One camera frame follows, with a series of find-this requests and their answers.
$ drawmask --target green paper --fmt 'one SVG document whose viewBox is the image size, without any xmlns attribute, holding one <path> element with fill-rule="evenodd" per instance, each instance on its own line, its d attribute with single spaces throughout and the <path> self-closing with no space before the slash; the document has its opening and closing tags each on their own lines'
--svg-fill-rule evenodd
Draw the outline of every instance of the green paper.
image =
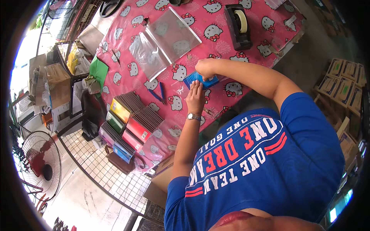
<svg viewBox="0 0 370 231">
<path fill-rule="evenodd" d="M 101 91 L 103 90 L 103 85 L 107 73 L 108 66 L 100 61 L 95 55 L 90 65 L 90 75 L 94 76 L 94 78 L 100 83 L 100 93 L 97 94 L 98 97 L 101 96 Z"/>
</svg>

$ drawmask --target tape roll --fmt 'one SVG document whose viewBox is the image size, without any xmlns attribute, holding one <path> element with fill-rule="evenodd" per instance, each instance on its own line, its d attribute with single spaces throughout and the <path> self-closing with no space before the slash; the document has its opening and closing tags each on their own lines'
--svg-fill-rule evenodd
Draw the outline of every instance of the tape roll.
<svg viewBox="0 0 370 231">
<path fill-rule="evenodd" d="M 247 18 L 245 14 L 241 10 L 234 10 L 234 14 L 236 14 L 240 19 L 240 30 L 239 33 L 246 33 L 248 29 Z"/>
</svg>

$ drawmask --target pink tablecloth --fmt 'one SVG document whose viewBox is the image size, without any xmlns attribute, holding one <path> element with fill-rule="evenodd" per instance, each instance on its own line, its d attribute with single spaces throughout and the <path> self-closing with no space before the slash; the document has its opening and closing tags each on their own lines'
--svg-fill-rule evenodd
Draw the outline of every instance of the pink tablecloth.
<svg viewBox="0 0 370 231">
<path fill-rule="evenodd" d="M 251 31 L 253 47 L 246 51 L 233 49 L 223 14 L 224 5 L 237 3 L 245 7 Z M 142 172 L 150 170 L 161 160 L 174 153 L 176 148 L 187 114 L 184 99 L 188 93 L 183 82 L 177 81 L 180 79 L 179 76 L 185 77 L 193 72 L 197 61 L 203 58 L 221 57 L 252 62 L 271 68 L 276 56 L 265 48 L 272 45 L 276 50 L 281 50 L 297 34 L 305 20 L 303 15 L 289 2 L 277 10 L 271 9 L 264 0 L 193 0 L 180 7 L 173 7 L 199 36 L 202 44 L 177 60 L 176 66 L 168 67 L 157 79 L 149 83 L 128 48 L 135 36 L 144 31 L 143 19 L 148 17 L 150 22 L 154 22 L 168 10 L 169 6 L 171 4 L 168 0 L 125 1 L 120 9 L 120 14 L 114 19 L 97 52 L 97 57 L 109 67 L 102 93 L 107 106 L 116 95 L 135 91 L 144 105 L 151 105 L 152 109 L 165 119 L 165 122 L 140 151 L 146 165 L 145 169 L 139 169 Z M 296 20 L 287 26 L 286 21 L 293 15 L 296 16 Z M 119 58 L 120 64 L 112 50 Z M 154 92 L 161 95 L 158 81 L 162 82 L 165 87 L 166 106 L 155 99 L 147 90 L 148 88 L 153 89 Z M 207 90 L 205 106 L 215 115 L 220 116 L 249 90 L 250 88 L 242 86 L 232 79 L 223 79 Z M 201 131 L 216 117 L 203 112 Z"/>
</svg>

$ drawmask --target red stripe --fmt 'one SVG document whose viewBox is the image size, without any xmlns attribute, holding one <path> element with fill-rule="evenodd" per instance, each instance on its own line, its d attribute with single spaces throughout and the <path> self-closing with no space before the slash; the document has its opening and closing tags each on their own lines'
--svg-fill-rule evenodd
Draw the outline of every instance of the red stripe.
<svg viewBox="0 0 370 231">
<path fill-rule="evenodd" d="M 284 147 L 284 144 L 285 144 L 285 141 L 286 141 L 286 136 L 284 136 L 284 139 L 283 139 L 283 141 L 281 142 L 281 144 L 279 145 L 279 147 L 277 147 L 277 148 L 275 148 L 275 149 L 273 149 L 273 150 L 271 150 L 271 151 L 268 151 L 268 152 L 266 152 L 266 155 L 272 155 L 272 154 L 274 154 L 275 152 L 278 152 L 281 148 L 283 148 Z"/>
<path fill-rule="evenodd" d="M 186 194 L 185 197 L 195 197 L 195 196 L 198 196 L 200 194 L 203 194 L 203 191 L 199 191 L 199 192 L 193 193 L 193 194 Z"/>
<path fill-rule="evenodd" d="M 196 192 L 198 192 L 199 190 L 202 190 L 202 187 L 199 187 L 199 188 L 197 188 L 197 189 L 195 189 L 195 190 L 192 190 L 192 191 L 186 191 L 186 192 L 185 192 L 185 194 L 196 193 Z"/>
<path fill-rule="evenodd" d="M 271 145 L 271 146 L 265 147 L 265 151 L 266 151 L 266 150 L 271 150 L 271 149 L 276 148 L 277 146 L 279 146 L 279 144 L 280 144 L 280 143 L 281 143 L 281 141 L 283 140 L 284 136 L 285 136 L 285 132 L 283 132 L 283 134 L 281 135 L 281 137 L 280 137 L 280 139 L 278 140 L 278 142 L 274 143 L 274 144 L 273 144 L 273 145 Z"/>
</svg>

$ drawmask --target hand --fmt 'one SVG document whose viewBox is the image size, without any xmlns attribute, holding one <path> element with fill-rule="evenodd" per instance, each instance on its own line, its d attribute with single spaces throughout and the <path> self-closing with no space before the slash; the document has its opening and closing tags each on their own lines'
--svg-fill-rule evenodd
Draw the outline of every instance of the hand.
<svg viewBox="0 0 370 231">
<path fill-rule="evenodd" d="M 190 84 L 190 91 L 185 101 L 188 105 L 188 113 L 194 113 L 197 116 L 202 115 L 206 97 L 205 91 L 203 91 L 203 84 L 199 80 Z"/>
<path fill-rule="evenodd" d="M 215 63 L 217 63 L 217 60 L 214 58 L 198 60 L 198 63 L 195 65 L 195 70 L 203 76 L 203 81 L 215 76 Z"/>
</svg>

